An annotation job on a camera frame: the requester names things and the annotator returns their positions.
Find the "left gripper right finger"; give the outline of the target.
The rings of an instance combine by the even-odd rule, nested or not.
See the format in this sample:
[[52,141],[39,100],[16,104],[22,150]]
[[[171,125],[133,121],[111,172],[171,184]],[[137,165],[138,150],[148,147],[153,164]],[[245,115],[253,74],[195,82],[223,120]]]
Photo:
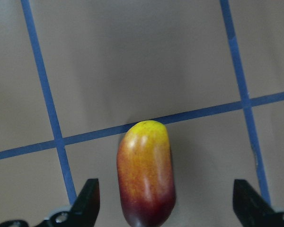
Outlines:
[[284,227],[284,211],[272,209],[247,180],[234,180],[232,207],[244,227]]

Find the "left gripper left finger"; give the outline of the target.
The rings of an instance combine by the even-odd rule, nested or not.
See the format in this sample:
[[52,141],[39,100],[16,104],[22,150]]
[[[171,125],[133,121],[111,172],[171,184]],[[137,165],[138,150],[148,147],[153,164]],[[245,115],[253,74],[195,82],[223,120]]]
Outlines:
[[100,209],[99,180],[88,179],[69,211],[45,218],[37,227],[93,227]]

